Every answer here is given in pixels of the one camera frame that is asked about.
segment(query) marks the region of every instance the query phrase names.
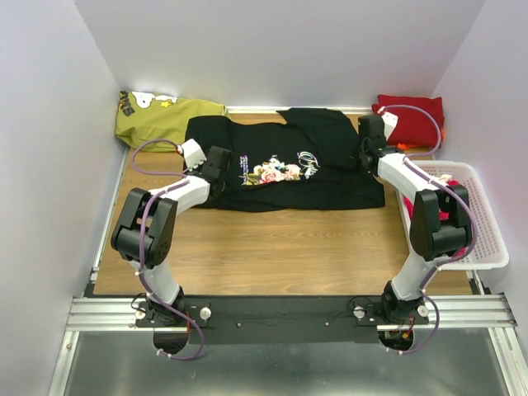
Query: black t-shirt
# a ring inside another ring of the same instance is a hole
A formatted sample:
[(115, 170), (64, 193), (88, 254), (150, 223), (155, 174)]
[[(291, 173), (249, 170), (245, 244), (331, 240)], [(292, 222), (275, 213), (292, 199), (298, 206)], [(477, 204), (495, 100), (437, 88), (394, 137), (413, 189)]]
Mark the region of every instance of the black t-shirt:
[(352, 154), (358, 135), (340, 111), (292, 108), (279, 111), (287, 124), (241, 125), (223, 116), (193, 118), (186, 139), (208, 153), (229, 149), (224, 191), (201, 207), (268, 210), (348, 210), (385, 205), (383, 185)]

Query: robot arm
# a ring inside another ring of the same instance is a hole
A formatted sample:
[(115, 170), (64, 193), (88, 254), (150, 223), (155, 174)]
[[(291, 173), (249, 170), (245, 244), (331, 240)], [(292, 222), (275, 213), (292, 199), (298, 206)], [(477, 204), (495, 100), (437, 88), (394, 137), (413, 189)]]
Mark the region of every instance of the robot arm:
[(140, 223), (149, 200), (154, 200), (148, 218), (150, 225), (144, 238), (144, 281), (165, 304), (182, 310), (183, 290), (172, 278), (167, 255), (172, 243), (176, 218), (185, 210), (214, 199), (224, 188), (225, 173), (231, 152), (212, 147), (206, 157), (198, 143), (187, 140), (178, 151), (183, 155), (186, 177), (171, 185), (151, 191), (134, 188), (127, 196), (117, 225), (111, 236), (111, 246), (140, 270)]
[[(380, 115), (367, 115), (359, 121), (361, 165), (392, 184), (414, 204), (409, 230), (411, 252), (382, 294), (382, 315), (393, 322), (405, 318), (422, 303), (424, 287), (443, 257), (451, 257), (470, 245), (473, 236), (469, 216), (446, 190), (452, 190), (466, 205), (469, 196), (464, 187), (447, 186), (410, 163), (397, 148), (387, 146)], [(440, 219), (440, 211), (448, 213), (449, 218)]]

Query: wooden table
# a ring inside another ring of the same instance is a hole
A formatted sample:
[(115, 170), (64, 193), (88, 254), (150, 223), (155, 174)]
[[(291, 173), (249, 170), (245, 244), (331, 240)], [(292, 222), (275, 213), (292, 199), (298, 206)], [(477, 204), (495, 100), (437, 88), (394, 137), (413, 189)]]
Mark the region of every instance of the wooden table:
[[(350, 118), (357, 127), (357, 115)], [(279, 115), (236, 114), (233, 119), (283, 122)], [(181, 169), (182, 160), (175, 153), (141, 153), (138, 165), (170, 171)], [(130, 189), (148, 190), (176, 180), (147, 176), (127, 165), (110, 230)], [(169, 252), (172, 274), (187, 294), (378, 295), (408, 255), (396, 192), (387, 183), (385, 197), (384, 208), (370, 210), (188, 210), (177, 218)], [(95, 293), (141, 291), (130, 264), (108, 241)], [(427, 291), (471, 294), (464, 271), (441, 272)]]

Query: white wall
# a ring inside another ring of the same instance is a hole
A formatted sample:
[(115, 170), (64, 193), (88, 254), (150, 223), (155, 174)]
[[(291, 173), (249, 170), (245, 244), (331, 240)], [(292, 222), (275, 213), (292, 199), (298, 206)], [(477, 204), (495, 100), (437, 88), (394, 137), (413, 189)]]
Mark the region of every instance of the white wall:
[(435, 94), (446, 116), (441, 157), (477, 168), (510, 253), (509, 266), (481, 275), (506, 292), (528, 351), (526, 15), (524, 0), (488, 0)]
[(116, 82), (70, 0), (0, 6), (0, 394), (47, 394), (119, 154)]
[(231, 106), (432, 94), (483, 0), (75, 0), (120, 87)]

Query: white plastic basket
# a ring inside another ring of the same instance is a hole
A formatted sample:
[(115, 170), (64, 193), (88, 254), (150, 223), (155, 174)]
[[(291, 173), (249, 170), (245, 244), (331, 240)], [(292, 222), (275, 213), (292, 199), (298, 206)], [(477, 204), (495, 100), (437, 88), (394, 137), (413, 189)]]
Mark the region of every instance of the white plastic basket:
[[(459, 262), (445, 264), (443, 270), (489, 270), (505, 266), (510, 257), (502, 239), (501, 231), (493, 215), (479, 175), (474, 168), (467, 163), (455, 163), (452, 161), (414, 161), (421, 169), (435, 177), (443, 174), (453, 175), (453, 179), (468, 189), (469, 207), (477, 219), (478, 239), (474, 250)], [(407, 242), (409, 249), (408, 230), (411, 220), (407, 208), (403, 204), (403, 195), (398, 192), (399, 209), (402, 214), (403, 224), (407, 230)]]

